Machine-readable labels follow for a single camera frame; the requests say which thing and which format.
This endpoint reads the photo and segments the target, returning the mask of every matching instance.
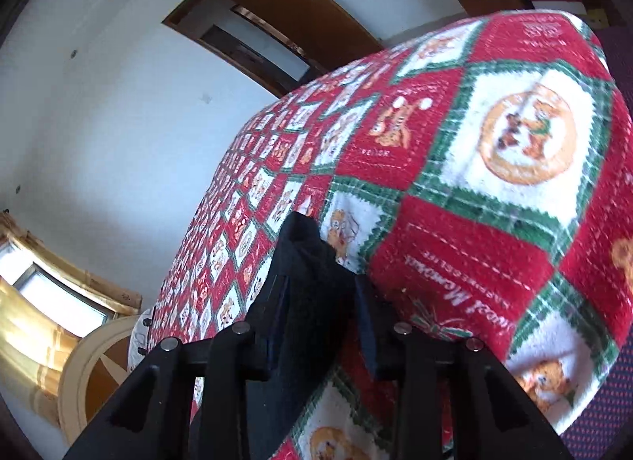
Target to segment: window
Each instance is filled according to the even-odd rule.
[[[112,311],[55,279],[11,243],[0,246],[0,276],[35,308],[79,337],[114,318]]]
[[[277,97],[328,72],[283,32],[233,0],[186,0],[164,24]]]

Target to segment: bear illustration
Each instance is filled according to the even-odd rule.
[[[330,229],[327,232],[327,243],[335,249],[336,260],[339,263],[347,258],[347,246],[349,245],[342,230],[344,220],[345,211],[334,210],[330,218]]]
[[[461,34],[454,37],[431,38],[418,53],[419,59],[427,59],[439,53],[444,53],[454,47],[454,43],[461,39]]]
[[[310,437],[311,460],[369,460],[365,452],[352,443],[343,430],[324,426]]]
[[[248,267],[245,268],[243,272],[243,276],[244,276],[244,283],[246,283],[246,285],[251,283],[252,265],[248,265]]]
[[[515,380],[537,405],[542,413],[555,401],[545,399],[544,393],[562,396],[569,391],[570,381],[565,377],[563,365],[559,360],[545,360],[531,369],[526,375],[516,376]]]
[[[515,133],[520,132],[521,117],[517,113],[509,113],[506,115],[508,126],[503,130],[503,133],[497,141],[497,148],[503,151],[504,149],[518,145],[518,140],[515,137]]]
[[[411,142],[411,131],[406,123],[417,104],[419,102],[410,105],[404,97],[397,97],[393,104],[379,115],[376,124],[373,125],[368,134],[376,137],[376,143],[383,147],[408,149]]]
[[[627,286],[633,292],[633,240],[620,238],[613,243],[611,259],[615,267],[624,270]]]
[[[313,148],[306,149],[306,152],[303,153],[303,156],[299,160],[299,163],[302,164],[302,165],[306,165],[312,159],[312,151],[313,150],[314,150]]]
[[[233,298],[229,297],[229,299],[227,299],[227,302],[224,303],[222,309],[220,310],[220,322],[222,323],[223,327],[229,326],[233,304],[235,304],[233,303]]]
[[[286,157],[286,153],[290,149],[290,144],[287,142],[278,142],[273,150],[272,157],[280,162]]]
[[[552,105],[536,101],[534,114],[536,120],[523,119],[521,121],[530,132],[530,145],[523,149],[523,154],[540,161],[545,159],[545,144],[552,138],[552,119],[558,116],[558,111]]]

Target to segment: window frame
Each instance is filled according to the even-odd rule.
[[[14,243],[12,243],[7,237],[2,235],[2,236],[0,236],[0,256],[2,255],[2,253],[4,252],[5,249],[13,249],[14,251],[20,251],[20,248],[18,248],[18,246],[16,246]]]
[[[105,315],[105,319],[104,319],[103,323],[101,324],[101,326],[103,326],[104,324],[107,324],[110,321],[116,319],[117,314],[115,312],[113,312],[109,308],[106,308],[106,307],[104,307],[102,305],[99,305],[97,302],[94,302],[90,298],[87,298],[86,296],[83,296],[82,294],[80,294],[76,290],[73,290],[71,287],[69,287],[65,283],[62,283],[60,280],[55,278],[55,276],[50,275],[48,272],[46,272],[45,269],[43,269],[40,265],[37,265],[35,262],[32,263],[30,265],[30,267],[27,268],[27,270],[24,271],[24,273],[18,278],[18,281],[16,281],[13,284],[13,287],[18,292],[20,292],[20,294],[21,294],[22,293],[22,288],[26,284],[26,282],[28,280],[30,280],[33,276],[38,276],[38,275],[41,275],[41,276],[45,277],[48,281],[50,281],[52,283],[55,283],[55,285],[57,285],[59,288],[61,288],[62,290],[68,292],[70,295],[72,295],[72,297],[80,300],[82,303],[84,303],[84,304],[94,308],[98,312],[104,314]]]

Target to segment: gold curtain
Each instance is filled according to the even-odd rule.
[[[0,278],[0,379],[25,405],[56,426],[59,378],[79,340]]]
[[[40,267],[81,295],[122,316],[138,314],[143,301],[140,294],[75,267],[49,251],[29,231],[21,229],[8,213],[0,213],[0,235],[7,237],[14,246],[29,252]]]

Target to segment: christmas pattern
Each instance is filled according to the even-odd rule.
[[[402,319],[481,337],[562,433],[633,318],[630,139],[597,38],[566,13],[466,19],[356,60],[236,136],[163,283],[150,347],[242,319],[295,210]],[[395,400],[351,327],[274,458],[387,458]]]

